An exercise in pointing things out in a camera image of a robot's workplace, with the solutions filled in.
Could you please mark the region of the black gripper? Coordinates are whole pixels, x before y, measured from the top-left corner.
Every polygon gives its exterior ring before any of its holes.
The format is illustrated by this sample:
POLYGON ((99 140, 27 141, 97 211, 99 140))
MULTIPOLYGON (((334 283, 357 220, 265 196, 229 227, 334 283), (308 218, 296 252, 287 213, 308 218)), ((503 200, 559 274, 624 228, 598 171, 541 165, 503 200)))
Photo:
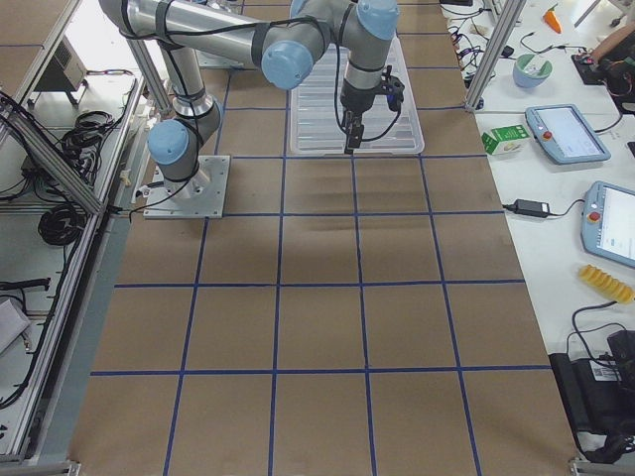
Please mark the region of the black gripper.
POLYGON ((363 139, 362 116, 371 109, 375 96, 381 91, 381 83, 368 89, 360 89, 345 81, 341 87, 340 102, 343 107, 342 128, 345 134, 345 153, 353 153, 363 139))

